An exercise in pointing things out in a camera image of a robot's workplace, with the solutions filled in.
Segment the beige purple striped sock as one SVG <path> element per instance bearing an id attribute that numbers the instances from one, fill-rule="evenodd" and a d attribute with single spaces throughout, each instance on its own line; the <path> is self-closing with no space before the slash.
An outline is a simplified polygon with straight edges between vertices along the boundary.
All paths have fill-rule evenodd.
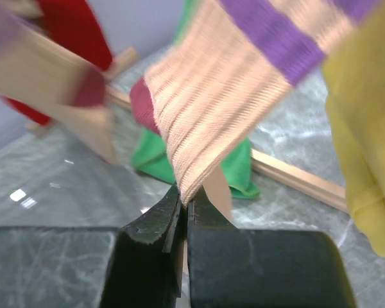
<path id="1" fill-rule="evenodd" d="M 183 202 L 378 1 L 202 1 L 144 79 Z"/>

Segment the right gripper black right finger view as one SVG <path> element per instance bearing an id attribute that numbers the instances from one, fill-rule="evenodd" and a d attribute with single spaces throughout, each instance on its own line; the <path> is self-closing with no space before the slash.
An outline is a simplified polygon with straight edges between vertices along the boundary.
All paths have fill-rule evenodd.
<path id="1" fill-rule="evenodd" d="M 355 307 L 327 234 L 237 228 L 204 190 L 189 203 L 187 219 L 192 307 Z"/>

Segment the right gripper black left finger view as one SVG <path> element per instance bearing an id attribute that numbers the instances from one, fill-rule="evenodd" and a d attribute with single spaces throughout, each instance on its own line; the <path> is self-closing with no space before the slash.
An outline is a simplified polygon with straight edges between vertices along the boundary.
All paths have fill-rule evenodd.
<path id="1" fill-rule="evenodd" d="M 183 208 L 172 185 L 147 212 L 121 228 L 100 307 L 175 307 L 181 296 Z"/>

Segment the red patterned sock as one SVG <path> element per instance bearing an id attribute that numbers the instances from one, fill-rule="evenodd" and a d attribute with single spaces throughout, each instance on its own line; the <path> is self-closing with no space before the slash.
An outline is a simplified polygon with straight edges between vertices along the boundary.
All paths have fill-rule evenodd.
<path id="1" fill-rule="evenodd" d="M 98 21 L 86 1 L 43 0 L 34 1 L 42 11 L 38 18 L 48 37 L 69 51 L 86 59 L 100 72 L 112 63 Z M 101 73 L 92 70 L 76 93 L 76 107 L 97 107 L 105 102 L 106 82 Z"/>

